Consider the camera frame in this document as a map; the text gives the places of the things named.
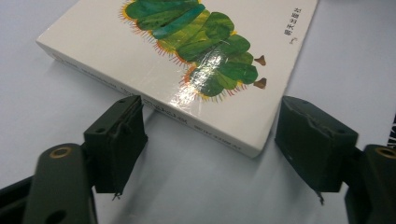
caterpillar illustration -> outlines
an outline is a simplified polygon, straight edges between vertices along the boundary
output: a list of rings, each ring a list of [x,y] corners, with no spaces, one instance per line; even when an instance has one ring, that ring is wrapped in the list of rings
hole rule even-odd
[[[236,34],[228,16],[210,13],[199,0],[132,0],[121,16],[135,33],[154,38],[159,53],[188,66],[181,83],[193,87],[195,96],[222,100],[225,92],[233,95],[249,84],[265,88],[248,53],[250,43]],[[263,56],[255,61],[265,65]]]

white book cover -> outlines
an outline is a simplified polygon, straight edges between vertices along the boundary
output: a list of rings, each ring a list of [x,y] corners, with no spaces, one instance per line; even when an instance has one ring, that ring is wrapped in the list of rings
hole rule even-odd
[[[317,0],[80,0],[50,56],[249,157],[263,149]]]

white table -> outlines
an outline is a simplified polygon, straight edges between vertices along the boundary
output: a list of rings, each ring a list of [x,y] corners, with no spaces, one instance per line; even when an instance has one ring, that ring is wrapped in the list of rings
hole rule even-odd
[[[76,2],[0,1],[0,189],[32,175],[44,150],[81,144],[123,97],[35,43]],[[358,132],[357,147],[385,145],[396,112],[395,37],[394,0],[319,0],[285,94]],[[325,193],[321,206],[274,134],[252,160],[151,109],[144,116],[148,145],[121,200],[96,195],[100,223],[347,223],[347,186]]]

book spine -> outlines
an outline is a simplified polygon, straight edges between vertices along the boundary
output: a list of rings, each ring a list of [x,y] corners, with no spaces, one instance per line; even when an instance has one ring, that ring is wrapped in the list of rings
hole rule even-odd
[[[181,112],[177,111],[176,109],[172,108],[169,105],[166,105],[162,102],[159,102],[157,100],[151,99],[147,95],[145,95],[142,92],[139,92],[123,83],[118,82],[117,80],[95,70],[90,68],[89,66],[80,63],[67,55],[64,55],[61,52],[58,52],[57,50],[54,50],[52,48],[49,48],[48,46],[40,43],[37,41],[37,44],[47,52],[47,54],[54,58],[56,61],[63,63],[69,67],[72,67],[79,72],[102,82],[103,84],[107,85],[108,87],[120,91],[121,93],[125,95],[140,95],[142,99],[143,105],[149,106],[163,114],[165,114],[167,117],[175,119],[191,128],[193,128],[195,131],[198,131],[199,133],[203,133],[206,136],[211,137],[212,139],[215,139],[218,142],[221,142],[227,147],[231,147],[246,156],[253,158],[256,157],[257,155],[260,154],[260,150],[255,149],[254,147],[248,146],[241,141],[238,141],[234,138],[231,138],[231,136],[227,136],[226,134],[215,130],[208,125],[205,125],[202,122],[197,121],[194,118],[191,118],[189,116],[183,115]]]

black plastic part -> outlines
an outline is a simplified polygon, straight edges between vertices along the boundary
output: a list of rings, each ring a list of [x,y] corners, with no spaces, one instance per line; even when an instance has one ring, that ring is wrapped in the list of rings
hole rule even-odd
[[[23,224],[97,223],[83,152],[63,144],[41,154]]]
[[[357,139],[356,132],[316,106],[283,97],[276,143],[311,189],[340,190],[343,158],[354,153]]]
[[[84,133],[84,137],[96,192],[122,194],[148,141],[140,96],[117,101]]]
[[[0,223],[22,223],[32,177],[0,189]]]
[[[361,173],[373,208],[367,224],[396,223],[396,149],[367,146]]]

